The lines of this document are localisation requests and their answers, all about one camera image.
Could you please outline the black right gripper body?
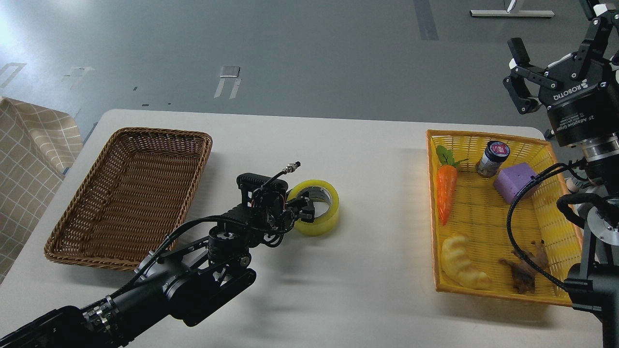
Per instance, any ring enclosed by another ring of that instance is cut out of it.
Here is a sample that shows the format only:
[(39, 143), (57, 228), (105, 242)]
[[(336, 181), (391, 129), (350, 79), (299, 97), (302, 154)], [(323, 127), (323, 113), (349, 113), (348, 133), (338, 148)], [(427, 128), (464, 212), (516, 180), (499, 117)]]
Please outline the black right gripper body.
[(592, 62), (573, 80), (574, 59), (565, 56), (548, 66), (557, 90), (541, 87), (539, 102), (546, 107), (551, 128), (561, 147), (617, 133), (618, 68), (608, 61)]

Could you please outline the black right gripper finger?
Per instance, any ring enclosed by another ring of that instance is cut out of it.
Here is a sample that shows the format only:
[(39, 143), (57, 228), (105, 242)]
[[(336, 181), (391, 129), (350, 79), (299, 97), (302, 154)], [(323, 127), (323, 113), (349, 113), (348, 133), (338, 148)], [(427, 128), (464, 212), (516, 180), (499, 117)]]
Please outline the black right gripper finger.
[(602, 0), (580, 0), (579, 4), (590, 22), (585, 37), (575, 51), (571, 66), (571, 79), (580, 80), (589, 72), (593, 62), (618, 66), (618, 53), (610, 59), (604, 58), (608, 38), (613, 30), (618, 31), (618, 3)]
[(540, 102), (533, 97), (526, 81), (549, 90), (556, 90), (557, 82), (548, 77), (547, 71), (531, 64), (522, 38), (510, 38), (508, 48), (512, 55), (510, 73), (502, 80), (502, 84), (521, 115), (535, 112), (539, 110)]

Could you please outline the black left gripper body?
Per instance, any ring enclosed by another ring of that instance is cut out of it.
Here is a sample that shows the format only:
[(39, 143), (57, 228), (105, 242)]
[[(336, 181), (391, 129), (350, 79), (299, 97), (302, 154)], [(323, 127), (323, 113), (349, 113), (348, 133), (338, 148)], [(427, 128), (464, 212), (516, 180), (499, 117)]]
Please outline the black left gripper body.
[(266, 235), (283, 235), (294, 227), (294, 214), (288, 207), (288, 184), (283, 173), (272, 177), (254, 173), (237, 176), (241, 208), (249, 212), (249, 225)]

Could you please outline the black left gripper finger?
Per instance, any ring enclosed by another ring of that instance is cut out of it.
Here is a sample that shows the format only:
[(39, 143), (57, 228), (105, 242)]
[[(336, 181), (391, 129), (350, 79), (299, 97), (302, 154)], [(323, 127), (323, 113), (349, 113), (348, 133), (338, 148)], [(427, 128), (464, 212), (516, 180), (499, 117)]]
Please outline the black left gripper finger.
[(309, 196), (292, 198), (292, 200), (289, 201), (289, 210), (291, 211), (293, 222), (299, 220), (305, 223), (315, 222), (316, 210)]

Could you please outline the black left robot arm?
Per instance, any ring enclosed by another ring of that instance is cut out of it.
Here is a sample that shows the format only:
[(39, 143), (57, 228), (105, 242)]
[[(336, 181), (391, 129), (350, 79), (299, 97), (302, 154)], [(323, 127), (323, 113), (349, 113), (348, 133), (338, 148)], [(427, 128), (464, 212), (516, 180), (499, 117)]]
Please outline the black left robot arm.
[(192, 327), (251, 286), (250, 250), (277, 247), (296, 221), (313, 222), (309, 194), (290, 194), (280, 177), (237, 177), (242, 201), (218, 216), (177, 227), (121, 289), (88, 306), (49, 311), (1, 339), (3, 348), (125, 347), (165, 317)]

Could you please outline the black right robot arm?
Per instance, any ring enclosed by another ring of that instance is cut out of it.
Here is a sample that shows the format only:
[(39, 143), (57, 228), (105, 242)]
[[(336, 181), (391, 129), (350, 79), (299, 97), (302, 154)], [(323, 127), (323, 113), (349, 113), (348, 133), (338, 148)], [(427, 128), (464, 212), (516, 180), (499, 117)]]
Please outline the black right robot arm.
[[(553, 164), (520, 189), (511, 203), (506, 229), (517, 256), (555, 286), (566, 291), (575, 310), (592, 313), (602, 324), (602, 346), (618, 346), (618, 55), (604, 57), (608, 38), (618, 28), (618, 9), (598, 0), (582, 0), (589, 21), (579, 48), (539, 68), (530, 63), (521, 38), (511, 38), (509, 76), (502, 81), (522, 115), (546, 108), (551, 129), (561, 147), (578, 147), (583, 159)], [(586, 181), (601, 185), (605, 195), (575, 192), (558, 198), (564, 217), (582, 229), (579, 263), (558, 280), (537, 266), (517, 245), (511, 229), (520, 199), (535, 185), (575, 167)]]

